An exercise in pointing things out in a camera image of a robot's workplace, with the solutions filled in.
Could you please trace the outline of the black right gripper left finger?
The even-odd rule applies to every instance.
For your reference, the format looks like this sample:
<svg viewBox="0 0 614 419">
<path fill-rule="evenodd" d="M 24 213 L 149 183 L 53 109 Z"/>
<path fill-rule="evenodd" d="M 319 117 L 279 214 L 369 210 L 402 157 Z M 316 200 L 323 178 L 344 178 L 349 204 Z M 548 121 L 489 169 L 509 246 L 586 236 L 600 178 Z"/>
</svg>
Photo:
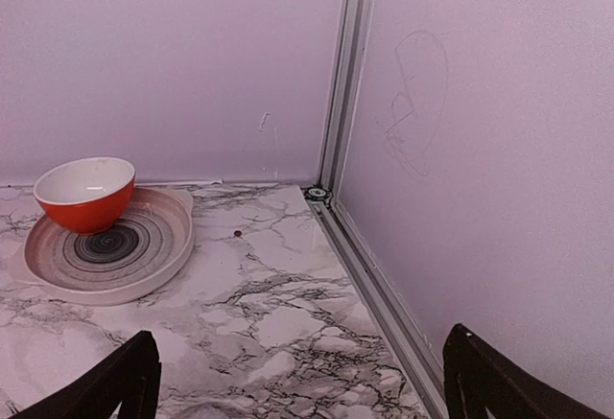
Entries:
<svg viewBox="0 0 614 419">
<path fill-rule="evenodd" d="M 140 331 L 73 383 L 15 418 L 154 418 L 161 361 L 154 336 Z"/>
</svg>

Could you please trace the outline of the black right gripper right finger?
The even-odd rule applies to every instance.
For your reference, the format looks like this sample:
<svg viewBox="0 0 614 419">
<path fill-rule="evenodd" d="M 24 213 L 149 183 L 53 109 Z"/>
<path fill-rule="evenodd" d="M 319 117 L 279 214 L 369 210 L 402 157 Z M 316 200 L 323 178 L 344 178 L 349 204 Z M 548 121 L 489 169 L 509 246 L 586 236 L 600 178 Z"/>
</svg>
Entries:
<svg viewBox="0 0 614 419">
<path fill-rule="evenodd" d="M 539 381 L 464 325 L 443 347 L 444 394 L 451 418 L 602 418 Z"/>
</svg>

